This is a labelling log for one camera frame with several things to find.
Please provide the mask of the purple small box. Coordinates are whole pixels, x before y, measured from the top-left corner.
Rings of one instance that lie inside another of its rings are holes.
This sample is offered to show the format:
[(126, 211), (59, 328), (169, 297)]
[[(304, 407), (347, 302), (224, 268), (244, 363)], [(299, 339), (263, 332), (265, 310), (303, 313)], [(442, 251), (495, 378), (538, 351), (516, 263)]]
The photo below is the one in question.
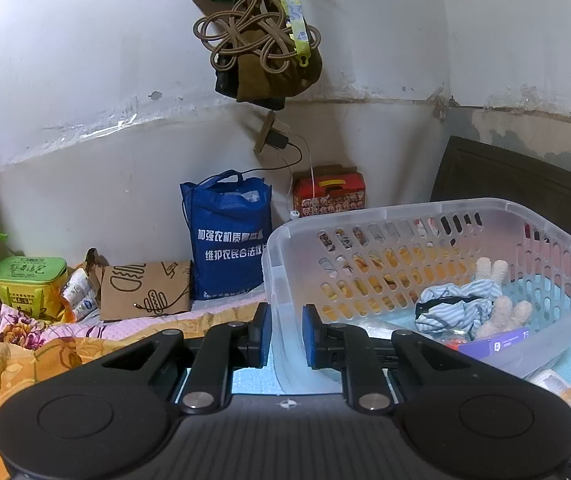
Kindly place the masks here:
[(529, 329), (520, 327), (509, 332), (499, 333), (485, 339), (459, 344), (457, 350), (470, 356), (470, 358), (483, 360), (499, 353), (503, 349), (508, 349), (529, 337)]

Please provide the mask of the brown paper takeaway bag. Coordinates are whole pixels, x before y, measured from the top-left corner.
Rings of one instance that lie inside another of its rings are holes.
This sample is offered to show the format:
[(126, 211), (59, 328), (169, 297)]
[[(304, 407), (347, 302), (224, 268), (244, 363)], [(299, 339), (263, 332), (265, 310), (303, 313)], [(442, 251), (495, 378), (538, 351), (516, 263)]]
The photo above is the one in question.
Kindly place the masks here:
[(158, 318), (191, 310), (191, 262), (103, 266), (99, 258), (99, 316), (104, 322)]

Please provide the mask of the green yellow gift box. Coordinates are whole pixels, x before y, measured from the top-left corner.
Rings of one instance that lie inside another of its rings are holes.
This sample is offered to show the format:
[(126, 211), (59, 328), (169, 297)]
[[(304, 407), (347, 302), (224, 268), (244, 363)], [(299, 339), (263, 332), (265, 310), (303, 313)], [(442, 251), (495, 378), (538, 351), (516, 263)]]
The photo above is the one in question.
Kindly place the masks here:
[(0, 300), (32, 318), (55, 320), (68, 276), (68, 264), (60, 257), (7, 257), (0, 262)]

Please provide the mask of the dark wooden headboard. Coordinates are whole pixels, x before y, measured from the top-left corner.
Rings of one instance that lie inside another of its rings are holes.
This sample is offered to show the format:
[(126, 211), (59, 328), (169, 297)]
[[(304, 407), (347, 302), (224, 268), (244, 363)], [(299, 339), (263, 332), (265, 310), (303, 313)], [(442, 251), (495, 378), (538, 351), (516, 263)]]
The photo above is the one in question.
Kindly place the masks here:
[(496, 197), (523, 205), (571, 234), (571, 172), (505, 148), (453, 136), (431, 200)]

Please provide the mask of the translucent white plastic basket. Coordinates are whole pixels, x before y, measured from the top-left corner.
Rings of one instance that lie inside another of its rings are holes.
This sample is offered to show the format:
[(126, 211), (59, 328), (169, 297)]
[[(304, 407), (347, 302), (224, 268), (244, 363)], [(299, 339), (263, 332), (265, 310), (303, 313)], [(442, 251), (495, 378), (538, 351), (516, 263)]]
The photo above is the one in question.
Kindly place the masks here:
[(287, 222), (263, 252), (274, 316), (275, 373), (285, 393), (336, 393), (341, 378), (307, 364), (302, 310), (322, 321), (415, 325), (433, 286), (472, 281), (476, 261), (503, 260), (503, 290), (534, 312), (525, 341), (494, 352), (491, 365), (525, 377), (571, 348), (571, 236), (528, 208), (473, 198), (326, 214)]

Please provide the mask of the red patterned gift box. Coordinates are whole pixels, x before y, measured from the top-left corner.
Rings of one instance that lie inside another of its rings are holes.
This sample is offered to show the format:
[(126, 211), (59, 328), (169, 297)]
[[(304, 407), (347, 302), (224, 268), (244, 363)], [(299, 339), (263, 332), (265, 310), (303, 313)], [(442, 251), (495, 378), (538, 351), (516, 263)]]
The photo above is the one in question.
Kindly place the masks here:
[(366, 182), (356, 167), (315, 166), (293, 174), (293, 208), (300, 217), (366, 207)]

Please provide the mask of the orange floral blanket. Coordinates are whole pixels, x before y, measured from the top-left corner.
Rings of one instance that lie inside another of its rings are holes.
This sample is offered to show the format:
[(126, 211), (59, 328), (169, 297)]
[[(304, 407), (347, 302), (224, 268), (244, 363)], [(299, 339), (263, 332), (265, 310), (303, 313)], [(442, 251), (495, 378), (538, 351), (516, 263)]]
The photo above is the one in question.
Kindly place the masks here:
[[(10, 396), (32, 385), (74, 370), (167, 328), (177, 328), (185, 338), (196, 339), (204, 336), (215, 325), (232, 321), (251, 321), (257, 308), (258, 304), (254, 302), (213, 313), (203, 313), (186, 320), (154, 324), (121, 340), (63, 337), (47, 342), (36, 350), (28, 350), (10, 342), (0, 342), (0, 407)], [(0, 479), (8, 477), (0, 458)]]

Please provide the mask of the white crumpled snack wrapper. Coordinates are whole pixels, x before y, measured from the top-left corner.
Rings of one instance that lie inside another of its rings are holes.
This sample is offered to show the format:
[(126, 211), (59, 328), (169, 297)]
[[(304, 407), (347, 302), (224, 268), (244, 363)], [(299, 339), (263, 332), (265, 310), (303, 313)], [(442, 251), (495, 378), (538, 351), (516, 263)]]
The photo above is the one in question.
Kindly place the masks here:
[(63, 319), (74, 323), (99, 309), (99, 285), (84, 268), (76, 269), (61, 292)]

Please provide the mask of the blue non-woven tote bag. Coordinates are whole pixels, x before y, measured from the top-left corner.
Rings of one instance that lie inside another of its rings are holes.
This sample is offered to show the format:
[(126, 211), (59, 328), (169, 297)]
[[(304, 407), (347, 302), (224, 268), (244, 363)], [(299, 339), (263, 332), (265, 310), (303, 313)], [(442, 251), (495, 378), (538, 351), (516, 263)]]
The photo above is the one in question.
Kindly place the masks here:
[(262, 255), (272, 234), (272, 187), (227, 170), (180, 185), (192, 248), (194, 299), (250, 292), (263, 283)]

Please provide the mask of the beige plush toy striped clothes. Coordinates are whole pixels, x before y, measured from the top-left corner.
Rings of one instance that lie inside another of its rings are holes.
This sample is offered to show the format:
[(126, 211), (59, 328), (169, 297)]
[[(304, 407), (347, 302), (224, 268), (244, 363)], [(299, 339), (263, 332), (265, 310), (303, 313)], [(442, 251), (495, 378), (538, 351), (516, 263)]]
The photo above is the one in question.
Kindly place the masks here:
[(508, 271), (505, 260), (481, 257), (470, 283), (424, 289), (415, 306), (415, 328), (433, 337), (459, 335), (470, 340), (524, 328), (533, 306), (526, 300), (515, 304), (503, 293)]

